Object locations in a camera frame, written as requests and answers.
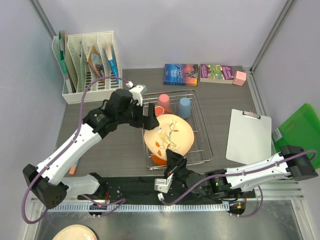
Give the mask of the orange ceramic bowl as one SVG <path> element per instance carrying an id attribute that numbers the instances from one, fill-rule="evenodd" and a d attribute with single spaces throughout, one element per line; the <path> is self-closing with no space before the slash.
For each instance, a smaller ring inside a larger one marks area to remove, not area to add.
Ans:
<path id="1" fill-rule="evenodd" d="M 152 161 L 157 165 L 157 166 L 166 166 L 167 165 L 167 161 L 162 159 L 162 158 L 159 158 L 157 157 L 156 155 L 154 154 L 151 154 L 150 155 Z"/>

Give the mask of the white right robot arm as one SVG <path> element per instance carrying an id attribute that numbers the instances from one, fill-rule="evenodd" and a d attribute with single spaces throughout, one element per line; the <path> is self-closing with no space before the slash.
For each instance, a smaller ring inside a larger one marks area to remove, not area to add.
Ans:
<path id="1" fill-rule="evenodd" d="M 196 187 L 215 178 L 226 178 L 228 182 L 225 186 L 226 193 L 233 198 L 238 197 L 243 192 L 251 191 L 271 180 L 281 180 L 287 177 L 292 177 L 295 181 L 308 180 L 318 176 L 312 165 L 312 160 L 316 156 L 317 152 L 315 150 L 309 150 L 277 161 L 277 159 L 281 157 L 280 154 L 277 153 L 264 161 L 264 163 L 270 163 L 270 165 L 253 170 L 244 170 L 237 173 L 224 173 L 207 176 L 196 182 L 173 202 L 166 203 L 164 199 L 161 199 L 161 202 L 167 206 L 175 205 Z"/>

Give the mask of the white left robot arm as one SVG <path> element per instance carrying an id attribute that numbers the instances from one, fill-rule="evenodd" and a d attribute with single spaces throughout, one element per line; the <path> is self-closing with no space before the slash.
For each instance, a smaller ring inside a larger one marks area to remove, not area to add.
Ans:
<path id="1" fill-rule="evenodd" d="M 51 156 L 36 166 L 28 164 L 23 175 L 32 193 L 47 209 L 58 206 L 65 198 L 91 195 L 100 200 L 107 192 L 101 177 L 95 173 L 75 179 L 65 174 L 95 144 L 99 143 L 119 125 L 153 130 L 159 126 L 155 105 L 149 104 L 148 114 L 143 114 L 143 95 L 147 88 L 136 85 L 130 90 L 117 89 L 99 108 L 80 120 L 75 133 Z"/>

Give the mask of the blue plastic cup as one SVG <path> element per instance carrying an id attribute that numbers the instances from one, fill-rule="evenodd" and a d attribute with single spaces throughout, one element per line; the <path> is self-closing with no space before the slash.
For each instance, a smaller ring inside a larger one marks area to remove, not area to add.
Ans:
<path id="1" fill-rule="evenodd" d="M 187 97 L 183 97 L 179 100 L 177 107 L 177 115 L 182 119 L 187 119 L 192 114 L 191 101 Z"/>

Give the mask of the beige bird-painted plate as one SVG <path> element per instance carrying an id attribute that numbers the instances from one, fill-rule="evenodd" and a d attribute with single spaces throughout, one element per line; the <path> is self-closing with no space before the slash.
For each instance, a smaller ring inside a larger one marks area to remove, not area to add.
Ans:
<path id="1" fill-rule="evenodd" d="M 145 130 L 143 140 L 151 154 L 166 161 L 166 150 L 169 149 L 182 156 L 192 148 L 195 134 L 191 125 L 174 114 L 163 114 L 156 117 L 159 126 Z"/>

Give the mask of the pink plastic cup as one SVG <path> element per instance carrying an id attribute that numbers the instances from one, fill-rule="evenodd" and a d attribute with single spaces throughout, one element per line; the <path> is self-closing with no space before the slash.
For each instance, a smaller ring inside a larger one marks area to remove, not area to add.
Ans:
<path id="1" fill-rule="evenodd" d="M 171 112 L 171 102 L 170 97 L 163 93 L 158 97 L 157 105 L 162 107 L 165 112 Z"/>

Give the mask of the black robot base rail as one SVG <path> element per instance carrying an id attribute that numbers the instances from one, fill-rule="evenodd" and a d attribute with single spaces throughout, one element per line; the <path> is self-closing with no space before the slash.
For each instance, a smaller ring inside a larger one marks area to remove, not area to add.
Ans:
<path id="1" fill-rule="evenodd" d="M 112 203 L 125 199 L 127 204 L 218 203 L 222 200 L 238 200 L 245 196 L 254 197 L 252 190 L 243 190 L 227 178 L 224 171 L 205 174 L 183 171 L 164 176 L 101 177 L 91 173 L 97 187 L 81 191 L 80 197 L 93 200 L 109 200 Z"/>

